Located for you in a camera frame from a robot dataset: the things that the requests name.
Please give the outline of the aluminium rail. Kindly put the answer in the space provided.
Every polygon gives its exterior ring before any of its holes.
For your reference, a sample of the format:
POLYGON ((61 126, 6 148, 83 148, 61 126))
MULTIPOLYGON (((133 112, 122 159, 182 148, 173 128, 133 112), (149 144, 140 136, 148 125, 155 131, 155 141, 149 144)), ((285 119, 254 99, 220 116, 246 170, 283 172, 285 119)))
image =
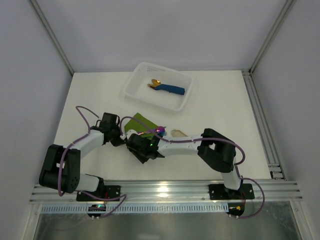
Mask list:
POLYGON ((262 106, 254 79, 249 70, 242 70, 242 77, 248 93, 249 101, 257 125, 262 148, 268 164, 270 176, 276 181, 286 181, 286 175, 281 164, 281 157, 269 127, 267 116, 262 106))
MULTIPOLYGON (((127 203, 208 203, 209 185, 221 184, 221 180, 184 180, 184 181, 124 181, 110 180, 106 185, 120 186, 120 193, 126 194, 127 203)), ((258 180, 265 200, 302 201, 303 195, 295 181, 258 180)), ((54 189, 36 184, 33 188, 30 204, 75 203, 76 193, 59 196, 54 189)))

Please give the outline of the right frame post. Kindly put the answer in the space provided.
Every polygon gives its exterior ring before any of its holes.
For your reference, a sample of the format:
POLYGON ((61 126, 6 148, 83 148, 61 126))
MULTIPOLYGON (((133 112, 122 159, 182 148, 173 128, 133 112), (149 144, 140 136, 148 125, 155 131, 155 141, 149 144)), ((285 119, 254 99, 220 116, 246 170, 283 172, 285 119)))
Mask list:
POLYGON ((268 31, 266 38, 264 39, 264 41, 262 43, 262 46, 260 47, 256 57, 253 60, 253 63, 251 65, 250 69, 248 70, 251 75, 258 68, 263 57, 266 55, 267 51, 271 47, 274 39, 276 38, 278 32, 280 31, 281 27, 283 26, 286 18, 290 14, 290 12, 296 2, 297 2, 297 0, 286 0, 284 2, 284 5, 281 7, 280 12, 278 13, 277 17, 275 18, 270 30, 268 31))

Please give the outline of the green paper napkin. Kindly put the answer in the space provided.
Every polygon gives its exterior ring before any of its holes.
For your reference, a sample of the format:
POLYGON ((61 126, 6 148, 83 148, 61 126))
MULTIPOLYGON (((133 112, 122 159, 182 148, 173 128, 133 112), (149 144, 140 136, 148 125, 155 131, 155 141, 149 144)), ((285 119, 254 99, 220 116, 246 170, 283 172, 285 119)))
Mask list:
MULTIPOLYGON (((147 118, 145 118, 143 115, 141 115, 138 112, 133 116, 133 118, 136 120, 139 120, 140 122, 142 122, 144 125, 146 125, 151 130, 156 129, 158 127, 158 125, 156 125, 152 121, 148 120, 147 118)), ((127 133, 129 130, 134 130, 138 134, 147 131, 147 128, 145 126, 143 126, 141 123, 137 122, 136 120, 130 119, 124 125, 124 132, 125 133, 127 133)))

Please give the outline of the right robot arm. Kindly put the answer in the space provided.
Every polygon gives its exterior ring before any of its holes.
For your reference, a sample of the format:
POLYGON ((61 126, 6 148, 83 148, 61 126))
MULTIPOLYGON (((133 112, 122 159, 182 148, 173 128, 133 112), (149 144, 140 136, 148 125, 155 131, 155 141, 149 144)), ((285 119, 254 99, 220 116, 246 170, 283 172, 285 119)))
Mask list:
POLYGON ((149 139, 132 129, 126 133, 127 149, 142 164, 170 156, 198 156, 211 169, 221 173, 223 190, 229 198, 243 196, 238 165, 244 162, 246 155, 238 144, 211 128, 190 137, 162 137, 155 132, 152 135, 149 139))

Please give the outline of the gold utensils in bundle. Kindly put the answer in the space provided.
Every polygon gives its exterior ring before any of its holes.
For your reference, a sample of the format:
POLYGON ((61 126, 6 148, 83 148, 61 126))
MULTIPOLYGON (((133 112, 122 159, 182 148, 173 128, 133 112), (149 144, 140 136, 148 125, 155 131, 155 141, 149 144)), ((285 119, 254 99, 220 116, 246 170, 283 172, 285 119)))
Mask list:
POLYGON ((155 89, 156 87, 160 86, 161 85, 161 82, 157 79, 152 79, 151 80, 151 83, 148 83, 147 86, 151 89, 155 89))

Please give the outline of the aluminium front rail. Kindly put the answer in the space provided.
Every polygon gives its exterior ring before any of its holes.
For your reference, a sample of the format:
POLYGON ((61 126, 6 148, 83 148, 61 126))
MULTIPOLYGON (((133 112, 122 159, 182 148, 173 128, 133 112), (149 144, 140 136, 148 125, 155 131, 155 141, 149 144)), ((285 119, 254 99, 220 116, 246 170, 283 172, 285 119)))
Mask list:
MULTIPOLYGON (((106 185, 120 186, 120 193, 126 194, 127 203, 208 203, 209 185, 221 184, 221 180, 184 180, 184 181, 124 181, 110 180, 106 185)), ((258 180, 265 200, 302 201, 303 195, 295 181, 258 180)), ((54 189, 36 184, 33 188, 30 204, 75 203, 76 193, 59 196, 54 189)))

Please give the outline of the white plastic basket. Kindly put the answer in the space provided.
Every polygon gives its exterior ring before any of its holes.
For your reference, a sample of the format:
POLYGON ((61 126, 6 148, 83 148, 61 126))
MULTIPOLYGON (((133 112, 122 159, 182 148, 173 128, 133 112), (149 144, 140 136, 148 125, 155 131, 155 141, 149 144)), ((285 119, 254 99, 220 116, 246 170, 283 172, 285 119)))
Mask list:
POLYGON ((194 78, 171 68, 141 62, 124 85, 127 97, 180 112, 186 105, 194 86, 194 78))

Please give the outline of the blue rolled napkin bundle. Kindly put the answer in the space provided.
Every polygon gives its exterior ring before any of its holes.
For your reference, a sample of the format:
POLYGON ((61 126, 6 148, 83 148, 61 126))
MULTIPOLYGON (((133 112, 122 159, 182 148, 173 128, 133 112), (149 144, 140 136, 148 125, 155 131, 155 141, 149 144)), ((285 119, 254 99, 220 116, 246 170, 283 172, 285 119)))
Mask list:
POLYGON ((173 93, 177 95, 184 96, 185 95, 185 89, 183 87, 175 86, 175 85, 169 85, 169 84, 160 84, 154 88, 156 91, 166 91, 168 93, 173 93))

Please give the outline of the left frame post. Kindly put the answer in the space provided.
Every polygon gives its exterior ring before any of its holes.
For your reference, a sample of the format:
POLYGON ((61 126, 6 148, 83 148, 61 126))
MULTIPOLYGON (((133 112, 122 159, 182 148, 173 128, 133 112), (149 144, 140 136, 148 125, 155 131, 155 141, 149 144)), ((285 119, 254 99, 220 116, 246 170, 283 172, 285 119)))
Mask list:
POLYGON ((34 14, 38 18, 40 24, 43 26, 49 40, 53 44, 57 54, 59 55, 60 59, 62 60, 64 66, 67 68, 68 72, 70 73, 71 76, 74 75, 75 71, 65 53, 63 50, 56 34, 54 33, 45 13, 43 12, 40 4, 38 3, 37 0, 28 0, 32 10, 34 11, 34 14))

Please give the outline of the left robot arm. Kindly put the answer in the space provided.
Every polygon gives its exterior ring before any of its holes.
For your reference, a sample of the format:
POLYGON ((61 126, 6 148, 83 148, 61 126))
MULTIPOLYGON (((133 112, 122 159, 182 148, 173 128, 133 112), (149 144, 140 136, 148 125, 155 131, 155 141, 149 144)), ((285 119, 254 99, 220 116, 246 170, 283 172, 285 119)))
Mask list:
POLYGON ((81 160, 95 149, 111 143, 117 147, 125 143, 121 139, 120 117, 104 113, 97 126, 68 145, 52 144, 48 147, 39 184, 57 190, 59 193, 98 192, 102 178, 81 173, 81 160))

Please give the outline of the aluminium right side rail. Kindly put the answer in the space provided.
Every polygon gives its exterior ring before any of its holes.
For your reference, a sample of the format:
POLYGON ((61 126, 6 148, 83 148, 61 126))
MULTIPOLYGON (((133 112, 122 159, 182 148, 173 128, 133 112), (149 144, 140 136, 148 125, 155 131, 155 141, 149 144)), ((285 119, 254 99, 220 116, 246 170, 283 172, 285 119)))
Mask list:
POLYGON ((286 175, 281 164, 281 157, 269 127, 267 116, 262 106, 254 79, 249 70, 242 70, 242 77, 248 93, 249 101, 257 125, 262 148, 268 164, 270 176, 276 181, 286 181, 286 175))

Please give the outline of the iridescent blue fork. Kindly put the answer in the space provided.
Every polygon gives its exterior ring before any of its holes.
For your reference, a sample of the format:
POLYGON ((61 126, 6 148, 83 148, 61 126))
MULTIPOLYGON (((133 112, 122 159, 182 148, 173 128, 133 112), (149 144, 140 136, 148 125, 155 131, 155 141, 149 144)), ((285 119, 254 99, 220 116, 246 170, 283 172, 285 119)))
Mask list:
POLYGON ((167 136, 167 132, 166 131, 158 132, 158 133, 156 133, 156 135, 159 136, 160 138, 163 138, 163 137, 167 136))

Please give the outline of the frame post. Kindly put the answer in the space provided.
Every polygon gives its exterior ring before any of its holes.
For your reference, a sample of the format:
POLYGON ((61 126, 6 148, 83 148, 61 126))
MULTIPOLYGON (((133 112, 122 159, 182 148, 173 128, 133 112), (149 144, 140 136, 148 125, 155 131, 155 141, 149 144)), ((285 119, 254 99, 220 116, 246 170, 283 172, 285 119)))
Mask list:
POLYGON ((283 26, 286 18, 290 14, 290 12, 296 2, 297 2, 297 0, 286 0, 284 2, 284 5, 281 7, 280 12, 278 13, 277 17, 275 18, 270 30, 268 31, 266 38, 264 39, 264 41, 262 43, 262 46, 260 47, 256 57, 253 60, 253 63, 251 65, 250 69, 248 70, 251 75, 258 68, 263 57, 266 55, 267 51, 271 47, 274 39, 276 38, 278 32, 280 31, 281 27, 283 26))
POLYGON ((71 76, 74 75, 75 71, 65 53, 63 50, 56 34, 54 33, 45 13, 43 12, 40 4, 38 3, 37 0, 28 0, 32 10, 34 11, 34 14, 38 18, 40 24, 43 26, 49 40, 53 44, 57 54, 59 55, 60 59, 62 60, 64 66, 67 68, 68 72, 70 73, 71 76))

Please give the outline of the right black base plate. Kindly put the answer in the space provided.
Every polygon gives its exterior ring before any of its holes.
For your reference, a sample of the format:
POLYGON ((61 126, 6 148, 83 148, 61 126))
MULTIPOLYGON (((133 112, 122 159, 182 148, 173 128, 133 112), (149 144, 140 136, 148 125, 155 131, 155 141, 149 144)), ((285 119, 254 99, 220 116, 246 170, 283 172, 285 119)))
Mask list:
POLYGON ((242 183, 238 190, 228 189, 224 184, 209 184, 208 193, 210 200, 253 200, 255 194, 250 183, 242 183))

